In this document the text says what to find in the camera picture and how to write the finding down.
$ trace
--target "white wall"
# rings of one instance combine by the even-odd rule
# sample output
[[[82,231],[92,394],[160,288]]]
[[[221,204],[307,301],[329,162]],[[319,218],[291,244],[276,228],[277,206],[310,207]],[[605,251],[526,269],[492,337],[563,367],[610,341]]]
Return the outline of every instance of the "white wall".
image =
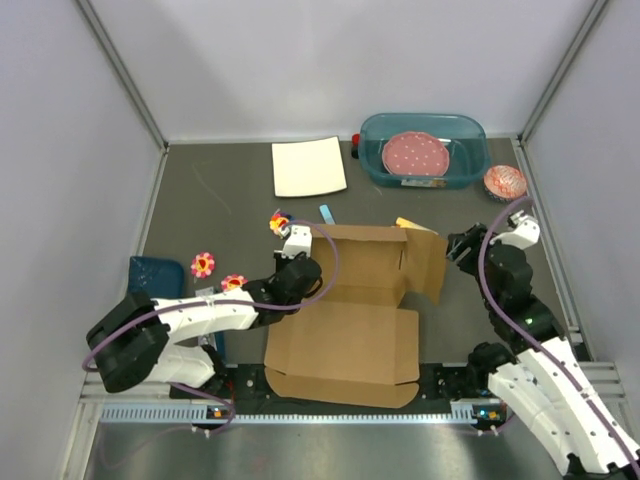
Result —
[[[383,111],[520,132],[591,0],[92,0],[164,135],[351,135]]]
[[[3,479],[56,474],[84,335],[121,293],[158,160],[73,2],[1,2]]]
[[[599,359],[640,418],[640,2],[611,2],[530,144]]]

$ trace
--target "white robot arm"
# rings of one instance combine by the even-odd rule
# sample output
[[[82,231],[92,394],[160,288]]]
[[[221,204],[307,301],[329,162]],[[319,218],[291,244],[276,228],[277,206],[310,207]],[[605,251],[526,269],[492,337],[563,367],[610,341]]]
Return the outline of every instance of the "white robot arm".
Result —
[[[491,323],[511,352],[501,343],[478,345],[469,355],[468,381],[503,400],[566,478],[635,478],[627,476],[632,462],[621,445],[631,452],[633,462],[638,461],[640,447],[616,423],[589,383],[553,314],[531,293],[533,272],[523,250],[538,241],[538,222],[518,212],[509,218],[509,225],[511,231],[489,241],[485,263],[489,290],[509,317],[569,370],[581,389],[576,389],[545,353],[532,348],[506,325],[486,299]],[[477,280],[480,245],[486,232],[484,225],[476,224],[463,234],[449,236],[448,258]]]
[[[214,332],[270,325],[295,313],[295,309],[278,307],[297,305],[315,294],[322,286],[322,271],[310,257],[310,228],[287,228],[283,249],[274,252],[276,273],[267,279],[206,297],[163,300],[144,293],[127,295],[87,334],[89,347],[97,348],[141,314],[156,315],[96,354],[105,389],[120,392],[144,380],[206,388],[216,381],[216,371],[224,369],[224,363],[212,346],[187,346],[185,341],[193,344],[193,339]]]

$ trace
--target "pink polka dot plate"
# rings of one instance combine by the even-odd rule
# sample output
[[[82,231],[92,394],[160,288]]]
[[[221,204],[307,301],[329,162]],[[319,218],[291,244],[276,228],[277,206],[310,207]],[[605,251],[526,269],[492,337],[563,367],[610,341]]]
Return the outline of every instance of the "pink polka dot plate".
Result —
[[[394,175],[440,177],[449,168],[449,152],[440,140],[428,133],[404,132],[387,142],[382,161]]]

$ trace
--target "blue plastic container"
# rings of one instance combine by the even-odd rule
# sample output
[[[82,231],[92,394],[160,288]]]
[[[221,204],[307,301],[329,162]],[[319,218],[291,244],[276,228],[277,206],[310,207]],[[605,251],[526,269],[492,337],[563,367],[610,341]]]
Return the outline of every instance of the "blue plastic container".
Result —
[[[425,132],[439,138],[449,151],[447,173],[441,177],[389,173],[382,162],[382,149],[391,137],[404,132]],[[360,130],[358,156],[362,168],[383,187],[464,188],[480,180],[491,164],[484,129],[463,115],[374,115],[364,122]]]

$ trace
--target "open cardboard box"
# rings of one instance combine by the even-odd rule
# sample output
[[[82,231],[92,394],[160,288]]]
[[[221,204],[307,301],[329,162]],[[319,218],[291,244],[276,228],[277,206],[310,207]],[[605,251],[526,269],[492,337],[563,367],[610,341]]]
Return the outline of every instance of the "open cardboard box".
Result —
[[[410,290],[438,303],[447,242],[396,227],[325,225],[340,253],[336,285],[269,327],[267,381],[281,397],[400,408],[418,392],[418,312]],[[313,232],[311,257],[333,275],[329,243]]]

